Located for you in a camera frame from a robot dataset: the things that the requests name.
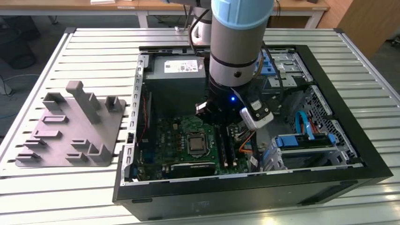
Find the floor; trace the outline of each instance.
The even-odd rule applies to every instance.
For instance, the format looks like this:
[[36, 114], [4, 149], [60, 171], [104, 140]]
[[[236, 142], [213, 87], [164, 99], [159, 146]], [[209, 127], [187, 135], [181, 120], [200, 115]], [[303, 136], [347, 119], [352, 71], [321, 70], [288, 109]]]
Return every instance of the floor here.
[[[33, 21], [40, 30], [41, 37], [29, 42], [32, 51], [37, 57], [37, 62], [27, 69], [13, 70], [7, 63], [0, 61], [0, 75], [4, 79], [21, 74], [40, 74], [48, 62], [53, 49], [57, 45], [65, 27], [112, 28], [112, 27], [139, 27], [135, 16], [59, 16], [59, 24], [52, 25], [45, 16], [33, 16]], [[172, 27], [176, 24], [183, 26], [183, 16], [148, 17], [149, 27]], [[371, 60], [372, 64], [400, 93], [400, 46], [392, 47], [385, 43]], [[28, 97], [37, 77], [25, 76], [7, 82], [15, 90], [11, 97], [0, 95], [0, 142], [3, 136], [12, 125], [15, 115]]]

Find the motherboard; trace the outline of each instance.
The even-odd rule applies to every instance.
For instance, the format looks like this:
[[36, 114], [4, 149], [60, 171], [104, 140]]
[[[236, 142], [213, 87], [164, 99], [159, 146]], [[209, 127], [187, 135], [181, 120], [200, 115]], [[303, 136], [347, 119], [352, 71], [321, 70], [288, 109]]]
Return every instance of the motherboard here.
[[[233, 137], [240, 132], [236, 125], [228, 127]], [[157, 120], [155, 151], [143, 153], [144, 165], [139, 168], [141, 180], [163, 180], [188, 176], [247, 173], [247, 156], [239, 155], [236, 166], [220, 163], [215, 127], [196, 116]]]

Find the wooden cabinet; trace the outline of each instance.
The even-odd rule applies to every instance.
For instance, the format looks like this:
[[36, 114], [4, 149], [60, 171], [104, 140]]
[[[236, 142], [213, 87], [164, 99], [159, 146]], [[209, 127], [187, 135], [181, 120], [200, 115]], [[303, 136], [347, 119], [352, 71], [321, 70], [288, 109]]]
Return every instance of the wooden cabinet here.
[[341, 28], [371, 58], [400, 23], [400, 0], [325, 0], [331, 9], [317, 28]]

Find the blue cable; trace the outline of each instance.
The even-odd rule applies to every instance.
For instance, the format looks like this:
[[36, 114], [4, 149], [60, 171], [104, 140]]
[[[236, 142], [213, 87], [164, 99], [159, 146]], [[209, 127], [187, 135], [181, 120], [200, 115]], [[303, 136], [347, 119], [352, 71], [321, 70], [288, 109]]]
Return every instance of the blue cable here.
[[300, 117], [303, 119], [305, 133], [308, 134], [309, 139], [313, 140], [315, 137], [313, 137], [313, 134], [312, 134], [311, 123], [308, 122], [307, 114], [305, 114], [304, 111], [297, 111], [296, 112], [296, 117], [295, 117], [296, 133], [301, 134]]
[[11, 117], [11, 116], [15, 116], [16, 114], [17, 114], [17, 113], [11, 114], [11, 115], [5, 115], [5, 116], [0, 116], [0, 119], [8, 118], [8, 117]]

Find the sticker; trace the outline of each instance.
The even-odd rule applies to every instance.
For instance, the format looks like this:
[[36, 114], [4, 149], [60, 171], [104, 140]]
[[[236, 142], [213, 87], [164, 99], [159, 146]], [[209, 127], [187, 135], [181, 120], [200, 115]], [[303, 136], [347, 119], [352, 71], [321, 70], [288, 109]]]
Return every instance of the sticker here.
[[117, 6], [117, 9], [135, 9], [135, 6]]
[[171, 60], [164, 62], [164, 73], [199, 72], [197, 60]]
[[256, 158], [253, 156], [249, 158], [249, 162], [255, 165], [255, 167], [257, 167], [259, 161], [256, 160]]

